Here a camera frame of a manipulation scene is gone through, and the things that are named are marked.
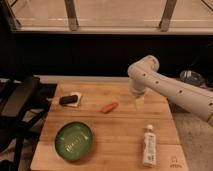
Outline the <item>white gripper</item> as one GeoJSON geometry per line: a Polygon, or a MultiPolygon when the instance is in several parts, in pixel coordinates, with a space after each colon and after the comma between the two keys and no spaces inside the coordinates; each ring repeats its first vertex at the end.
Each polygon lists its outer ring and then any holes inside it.
{"type": "Polygon", "coordinates": [[[135,99],[136,109],[140,110],[144,106],[144,98],[142,96],[146,94],[147,89],[146,88],[136,89],[133,85],[131,85],[130,91],[136,97],[135,99]]]}

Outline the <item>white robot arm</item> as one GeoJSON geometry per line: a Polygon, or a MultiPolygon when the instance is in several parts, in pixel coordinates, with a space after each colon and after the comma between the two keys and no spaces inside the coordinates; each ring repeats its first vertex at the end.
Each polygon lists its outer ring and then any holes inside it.
{"type": "Polygon", "coordinates": [[[128,67],[130,90],[138,97],[150,88],[213,127],[213,92],[158,73],[159,61],[148,55],[128,67]]]}

